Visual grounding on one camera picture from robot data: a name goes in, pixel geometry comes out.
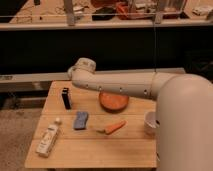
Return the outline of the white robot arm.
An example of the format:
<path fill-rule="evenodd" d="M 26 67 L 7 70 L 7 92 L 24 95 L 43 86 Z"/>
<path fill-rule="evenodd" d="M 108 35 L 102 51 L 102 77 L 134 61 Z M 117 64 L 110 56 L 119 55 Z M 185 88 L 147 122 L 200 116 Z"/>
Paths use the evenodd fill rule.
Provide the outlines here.
<path fill-rule="evenodd" d="M 72 84 L 156 102 L 156 171 L 213 171 L 213 83 L 195 74 L 101 72 L 89 58 L 68 69 Z"/>

